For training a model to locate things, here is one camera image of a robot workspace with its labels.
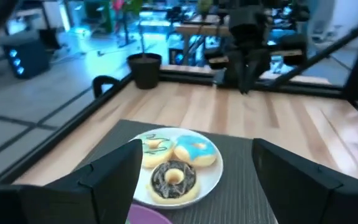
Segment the blue frosted donut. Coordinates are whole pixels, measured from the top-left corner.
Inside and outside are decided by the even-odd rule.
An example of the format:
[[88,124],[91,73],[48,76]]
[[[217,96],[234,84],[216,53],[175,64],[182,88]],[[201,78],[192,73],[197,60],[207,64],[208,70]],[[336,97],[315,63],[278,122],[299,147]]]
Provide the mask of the blue frosted donut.
[[203,138],[190,135],[182,135],[177,139],[176,147],[183,147],[189,153],[189,159],[195,160],[201,156],[213,156],[216,154],[212,143]]

